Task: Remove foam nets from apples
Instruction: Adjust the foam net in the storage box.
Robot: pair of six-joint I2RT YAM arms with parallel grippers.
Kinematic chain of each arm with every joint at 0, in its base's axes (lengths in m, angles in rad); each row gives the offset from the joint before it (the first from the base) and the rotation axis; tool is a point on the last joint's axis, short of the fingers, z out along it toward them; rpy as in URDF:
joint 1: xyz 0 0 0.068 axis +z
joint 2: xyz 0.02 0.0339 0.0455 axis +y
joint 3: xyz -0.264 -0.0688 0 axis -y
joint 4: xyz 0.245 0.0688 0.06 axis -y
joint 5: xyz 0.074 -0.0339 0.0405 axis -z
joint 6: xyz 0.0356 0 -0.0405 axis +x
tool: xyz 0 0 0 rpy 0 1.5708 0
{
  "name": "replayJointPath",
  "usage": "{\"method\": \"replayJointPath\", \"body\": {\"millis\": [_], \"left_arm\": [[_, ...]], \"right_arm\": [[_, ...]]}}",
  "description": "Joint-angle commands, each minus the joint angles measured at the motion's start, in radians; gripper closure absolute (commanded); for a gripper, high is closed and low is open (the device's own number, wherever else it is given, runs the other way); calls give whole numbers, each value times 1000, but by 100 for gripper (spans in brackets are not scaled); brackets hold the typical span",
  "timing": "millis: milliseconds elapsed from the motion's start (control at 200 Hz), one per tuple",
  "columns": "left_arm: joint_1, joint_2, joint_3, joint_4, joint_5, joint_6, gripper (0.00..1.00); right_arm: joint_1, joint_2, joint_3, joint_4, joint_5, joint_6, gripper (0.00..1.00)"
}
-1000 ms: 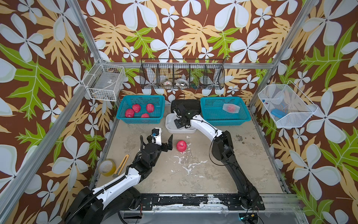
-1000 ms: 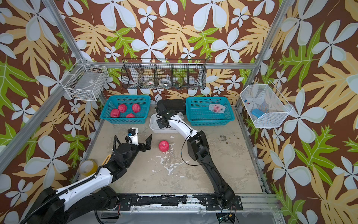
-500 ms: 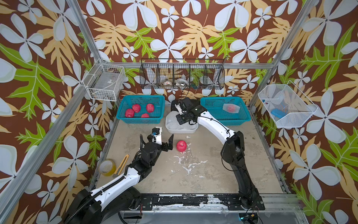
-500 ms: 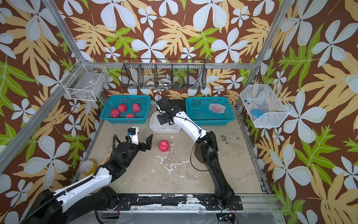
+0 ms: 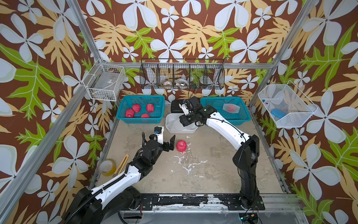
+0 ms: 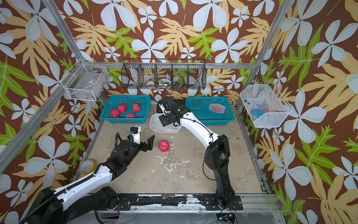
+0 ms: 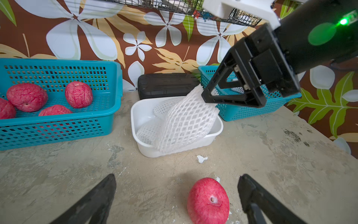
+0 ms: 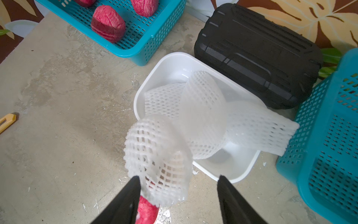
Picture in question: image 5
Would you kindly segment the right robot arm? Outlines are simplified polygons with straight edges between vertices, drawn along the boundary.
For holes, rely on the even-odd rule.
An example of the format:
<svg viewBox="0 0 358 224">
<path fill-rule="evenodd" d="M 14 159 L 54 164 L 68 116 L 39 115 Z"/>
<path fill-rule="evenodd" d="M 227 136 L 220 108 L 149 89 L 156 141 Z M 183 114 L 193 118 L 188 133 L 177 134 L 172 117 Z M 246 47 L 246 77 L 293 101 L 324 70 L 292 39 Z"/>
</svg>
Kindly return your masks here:
<svg viewBox="0 0 358 224">
<path fill-rule="evenodd" d="M 183 100 L 179 103 L 179 108 L 184 113 L 179 118 L 182 126 L 186 127 L 200 122 L 217 131 L 233 145 L 236 149 L 233 163 L 237 167 L 241 179 L 239 205 L 249 210 L 265 210 L 256 182 L 256 166 L 260 155 L 258 136 L 249 135 L 236 128 L 214 107 L 203 106 L 197 97 Z"/>
</svg>

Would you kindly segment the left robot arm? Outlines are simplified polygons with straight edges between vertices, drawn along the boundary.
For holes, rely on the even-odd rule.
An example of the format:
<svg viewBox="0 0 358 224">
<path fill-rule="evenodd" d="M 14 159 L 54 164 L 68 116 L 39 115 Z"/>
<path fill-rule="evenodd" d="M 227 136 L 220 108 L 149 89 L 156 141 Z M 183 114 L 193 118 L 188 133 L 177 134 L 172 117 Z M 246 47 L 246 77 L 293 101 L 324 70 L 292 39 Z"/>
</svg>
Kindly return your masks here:
<svg viewBox="0 0 358 224">
<path fill-rule="evenodd" d="M 164 142 L 163 134 L 155 132 L 147 141 L 143 133 L 141 148 L 124 172 L 98 187 L 80 190 L 63 216 L 64 223 L 99 224 L 114 213 L 128 209 L 136 198 L 141 197 L 133 185 L 152 171 L 162 152 L 173 150 L 174 145 L 174 136 Z"/>
</svg>

